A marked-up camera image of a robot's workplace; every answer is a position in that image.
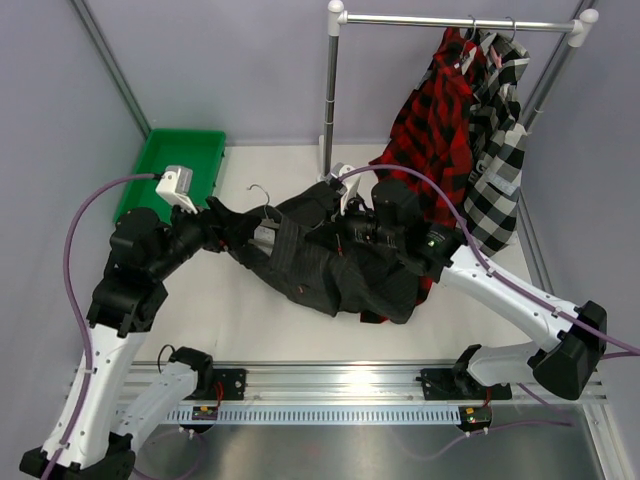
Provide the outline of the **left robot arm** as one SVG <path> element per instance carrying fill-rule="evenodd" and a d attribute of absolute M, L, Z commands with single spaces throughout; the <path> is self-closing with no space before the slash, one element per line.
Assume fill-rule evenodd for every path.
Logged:
<path fill-rule="evenodd" d="M 69 397 L 45 443 L 23 454 L 21 472 L 38 479 L 126 479 L 169 412 L 214 391 L 211 356 L 181 347 L 125 412 L 116 413 L 131 364 L 168 296 L 165 280 L 201 249 L 245 246 L 263 220 L 235 213 L 215 197 L 206 203 L 193 213 L 175 208 L 169 223 L 148 207 L 117 220 L 103 278 L 81 320 L 89 344 Z"/>

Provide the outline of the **grey clothes hanger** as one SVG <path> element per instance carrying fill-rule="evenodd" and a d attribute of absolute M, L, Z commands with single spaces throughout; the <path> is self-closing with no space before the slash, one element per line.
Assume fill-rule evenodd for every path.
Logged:
<path fill-rule="evenodd" d="M 280 223 L 269 215 L 269 204 L 271 201 L 269 193 L 259 184 L 251 184 L 247 187 L 248 191 L 253 189 L 259 189 L 265 195 L 266 201 L 262 206 L 263 215 L 261 222 L 254 231 L 254 237 L 249 243 L 270 255 L 275 246 Z"/>

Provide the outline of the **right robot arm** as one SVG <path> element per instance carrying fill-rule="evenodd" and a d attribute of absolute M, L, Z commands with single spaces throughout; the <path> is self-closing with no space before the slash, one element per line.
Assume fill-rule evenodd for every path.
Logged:
<path fill-rule="evenodd" d="M 529 338 L 506 347 L 468 347 L 452 368 L 460 395 L 537 382 L 566 400 L 581 396 L 606 350 L 603 307 L 557 299 L 500 268 L 460 233 L 425 221 L 417 195 L 400 180 L 376 184 L 371 198 L 368 207 L 353 183 L 313 185 L 300 196 L 308 239 L 338 253 L 353 244 L 383 247 L 407 271 L 469 295 Z"/>

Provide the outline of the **dark grey striped shirt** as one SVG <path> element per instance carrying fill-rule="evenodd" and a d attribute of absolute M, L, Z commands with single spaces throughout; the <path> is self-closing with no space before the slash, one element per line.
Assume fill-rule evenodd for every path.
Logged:
<path fill-rule="evenodd" d="M 269 206 L 269 215 L 280 223 L 270 260 L 240 264 L 290 301 L 329 316 L 347 312 L 362 323 L 406 323 L 427 299 L 431 281 L 383 247 L 342 241 L 341 248 L 323 248 L 307 242 L 305 234 L 330 215 L 304 214 L 302 193 Z"/>

